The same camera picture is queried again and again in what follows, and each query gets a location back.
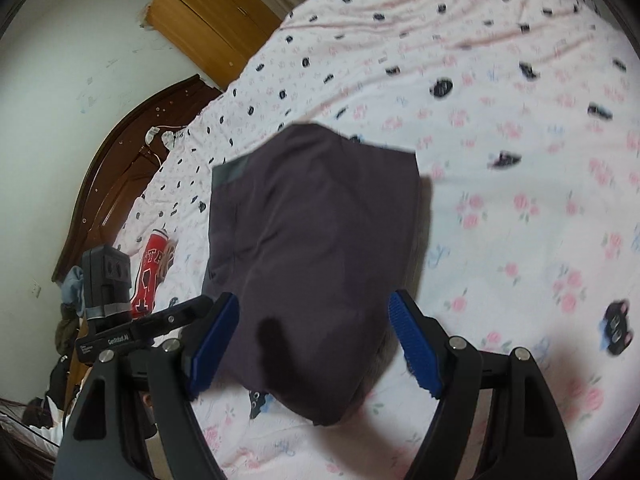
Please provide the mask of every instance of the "dark purple cloth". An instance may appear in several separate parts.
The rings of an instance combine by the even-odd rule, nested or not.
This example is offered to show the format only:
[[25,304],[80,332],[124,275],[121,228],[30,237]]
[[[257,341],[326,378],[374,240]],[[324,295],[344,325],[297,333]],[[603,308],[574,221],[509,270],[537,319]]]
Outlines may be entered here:
[[316,423],[337,422],[388,326],[419,202],[413,153],[318,124],[214,168],[203,293],[240,302],[221,367]]

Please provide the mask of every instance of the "wall outlet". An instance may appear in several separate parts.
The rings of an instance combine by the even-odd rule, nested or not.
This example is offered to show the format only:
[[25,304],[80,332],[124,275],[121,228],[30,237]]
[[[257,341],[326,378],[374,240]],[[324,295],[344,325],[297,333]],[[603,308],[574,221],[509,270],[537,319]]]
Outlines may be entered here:
[[38,285],[38,282],[36,280],[33,280],[31,282],[31,293],[36,297],[39,298],[40,297],[40,291],[42,290],[42,287],[40,285]]

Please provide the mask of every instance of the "wooden wardrobe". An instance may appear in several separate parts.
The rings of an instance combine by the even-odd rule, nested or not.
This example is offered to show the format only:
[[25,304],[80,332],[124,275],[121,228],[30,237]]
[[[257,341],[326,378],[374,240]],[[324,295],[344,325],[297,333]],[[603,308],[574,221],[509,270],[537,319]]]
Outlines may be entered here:
[[153,0],[146,19],[224,90],[280,25],[261,0]]

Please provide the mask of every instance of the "blue cloth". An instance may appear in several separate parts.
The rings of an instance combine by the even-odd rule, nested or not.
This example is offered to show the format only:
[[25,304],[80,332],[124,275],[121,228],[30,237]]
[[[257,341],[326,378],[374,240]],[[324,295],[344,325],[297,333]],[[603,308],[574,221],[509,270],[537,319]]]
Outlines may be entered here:
[[73,305],[78,317],[82,317],[84,314],[84,281],[80,267],[71,267],[65,276],[65,281],[60,286],[60,293],[62,294],[62,303]]

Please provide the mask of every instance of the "white plug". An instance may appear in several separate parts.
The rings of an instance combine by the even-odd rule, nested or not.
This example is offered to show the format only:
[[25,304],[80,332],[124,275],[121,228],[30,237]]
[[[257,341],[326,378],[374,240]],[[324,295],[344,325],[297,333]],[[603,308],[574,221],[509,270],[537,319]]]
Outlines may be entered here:
[[154,140],[154,137],[159,133],[160,128],[158,128],[157,126],[152,126],[151,128],[149,128],[149,131],[145,135],[145,144],[149,146],[151,144],[151,141]]

